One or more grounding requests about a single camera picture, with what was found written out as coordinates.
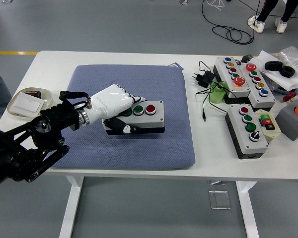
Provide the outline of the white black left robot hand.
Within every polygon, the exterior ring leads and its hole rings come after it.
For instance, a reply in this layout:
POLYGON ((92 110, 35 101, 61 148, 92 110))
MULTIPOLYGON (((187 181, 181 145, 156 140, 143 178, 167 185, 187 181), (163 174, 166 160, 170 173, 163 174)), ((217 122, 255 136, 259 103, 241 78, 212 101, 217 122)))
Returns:
POLYGON ((117 84, 113 84, 87 99, 84 110, 83 126, 95 123, 98 119, 110 119, 129 109, 133 104, 146 101, 146 98, 134 96, 117 84))

